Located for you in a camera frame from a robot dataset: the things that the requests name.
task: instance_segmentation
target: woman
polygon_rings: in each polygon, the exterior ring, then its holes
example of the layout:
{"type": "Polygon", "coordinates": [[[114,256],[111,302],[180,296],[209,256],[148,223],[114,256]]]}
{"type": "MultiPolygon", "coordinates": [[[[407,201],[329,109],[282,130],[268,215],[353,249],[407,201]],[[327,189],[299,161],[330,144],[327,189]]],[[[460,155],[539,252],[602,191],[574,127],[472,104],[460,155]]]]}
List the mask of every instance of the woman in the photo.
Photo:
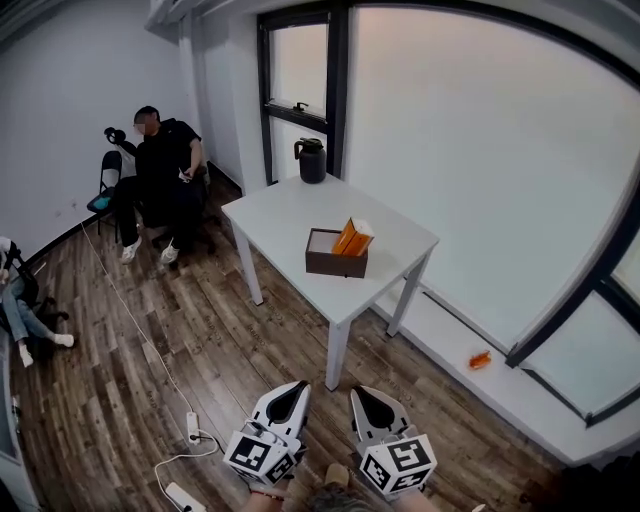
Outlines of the woman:
{"type": "Polygon", "coordinates": [[[11,245],[11,240],[0,236],[0,291],[2,292],[0,305],[9,322],[13,339],[18,342],[20,357],[26,368],[33,364],[33,358],[25,344],[29,336],[28,333],[65,347],[73,347],[74,340],[70,334],[51,332],[31,311],[27,303],[20,299],[20,295],[24,291],[24,281],[17,270],[11,266],[13,263],[13,257],[10,254],[11,245]]]}

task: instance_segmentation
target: table leg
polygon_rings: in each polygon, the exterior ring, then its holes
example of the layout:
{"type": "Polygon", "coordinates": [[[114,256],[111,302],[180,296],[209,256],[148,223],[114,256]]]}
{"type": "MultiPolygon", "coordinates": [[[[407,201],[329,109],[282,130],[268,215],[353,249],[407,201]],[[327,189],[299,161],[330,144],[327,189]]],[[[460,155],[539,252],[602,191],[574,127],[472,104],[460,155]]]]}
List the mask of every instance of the table leg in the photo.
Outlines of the table leg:
{"type": "Polygon", "coordinates": [[[389,322],[389,327],[387,328],[387,334],[389,336],[395,336],[400,328],[400,322],[402,322],[402,318],[407,311],[407,306],[411,302],[414,292],[416,291],[416,286],[422,277],[422,273],[424,272],[424,268],[427,266],[427,262],[429,261],[429,256],[431,256],[431,251],[424,255],[422,260],[420,260],[409,275],[407,276],[407,281],[404,284],[404,288],[402,289],[402,295],[400,295],[400,301],[396,306],[396,310],[393,313],[393,318],[389,322]]]}
{"type": "Polygon", "coordinates": [[[340,383],[340,373],[344,354],[347,351],[347,339],[351,329],[351,320],[336,325],[333,322],[329,325],[329,350],[327,352],[327,378],[324,385],[330,391],[335,390],[340,383]]]}
{"type": "Polygon", "coordinates": [[[233,228],[233,236],[236,238],[240,261],[242,262],[242,268],[244,270],[244,278],[249,286],[251,298],[256,305],[260,305],[262,304],[262,292],[260,291],[256,268],[253,266],[251,249],[249,249],[249,240],[247,240],[247,237],[244,236],[244,233],[235,225],[234,222],[231,222],[231,227],[233,228]]]}

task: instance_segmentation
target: brown box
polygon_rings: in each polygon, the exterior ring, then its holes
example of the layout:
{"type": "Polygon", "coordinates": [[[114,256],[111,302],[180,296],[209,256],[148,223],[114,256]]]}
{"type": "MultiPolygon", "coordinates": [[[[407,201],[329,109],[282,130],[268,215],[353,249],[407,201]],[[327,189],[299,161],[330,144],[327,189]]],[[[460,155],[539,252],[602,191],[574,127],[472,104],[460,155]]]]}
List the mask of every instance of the brown box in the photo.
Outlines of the brown box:
{"type": "Polygon", "coordinates": [[[304,253],[307,272],[329,276],[364,277],[367,271],[368,250],[362,256],[344,256],[331,252],[333,243],[340,233],[341,231],[335,229],[311,228],[304,253]]]}

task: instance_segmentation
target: wooden floor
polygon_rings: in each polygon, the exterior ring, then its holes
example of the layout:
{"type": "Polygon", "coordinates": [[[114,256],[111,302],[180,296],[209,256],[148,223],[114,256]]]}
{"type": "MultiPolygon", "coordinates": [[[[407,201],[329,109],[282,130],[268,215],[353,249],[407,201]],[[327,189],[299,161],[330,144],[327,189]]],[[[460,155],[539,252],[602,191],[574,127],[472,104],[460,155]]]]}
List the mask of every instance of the wooden floor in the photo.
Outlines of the wooden floor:
{"type": "MultiPolygon", "coordinates": [[[[214,182],[211,208],[238,197],[214,182]]],[[[145,241],[134,263],[118,262],[111,228],[89,235],[142,329],[152,340],[200,417],[201,427],[226,447],[256,400],[269,389],[306,379],[312,401],[304,440],[309,453],[296,471],[285,510],[307,510],[305,498],[332,461],[353,466],[348,392],[357,383],[400,400],[427,433],[438,468],[426,493],[447,511],[531,510],[527,492],[545,498],[557,488],[560,465],[507,425],[401,335],[367,311],[352,323],[340,387],[323,384],[328,326],[263,258],[255,255],[264,304],[255,306],[239,270],[228,224],[210,225],[218,249],[163,268],[145,241]]],[[[154,465],[178,453],[203,453],[185,441],[186,404],[159,357],[139,335],[110,288],[82,232],[49,253],[41,286],[71,318],[60,332],[77,346],[48,364],[24,369],[12,355],[11,389],[23,410],[22,444],[32,481],[50,510],[174,510],[154,465]]],[[[216,453],[159,469],[209,510],[238,510],[246,487],[216,453]]],[[[354,488],[377,508],[362,483],[354,488]]]]}

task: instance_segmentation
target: man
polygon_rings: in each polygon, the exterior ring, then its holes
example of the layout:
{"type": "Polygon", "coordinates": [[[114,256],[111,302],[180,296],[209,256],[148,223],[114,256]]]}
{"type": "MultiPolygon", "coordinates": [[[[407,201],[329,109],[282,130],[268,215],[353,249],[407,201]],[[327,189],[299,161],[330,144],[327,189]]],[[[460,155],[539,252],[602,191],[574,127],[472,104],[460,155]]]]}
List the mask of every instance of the man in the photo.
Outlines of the man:
{"type": "Polygon", "coordinates": [[[168,265],[192,241],[200,219],[203,189],[191,180],[202,163],[202,145],[189,125],[175,119],[161,122],[153,107],[138,110],[133,122],[144,141],[136,149],[136,176],[116,185],[116,218],[124,246],[121,261],[131,263],[140,246],[134,205],[142,203],[145,215],[175,226],[174,238],[160,258],[168,265]]]}

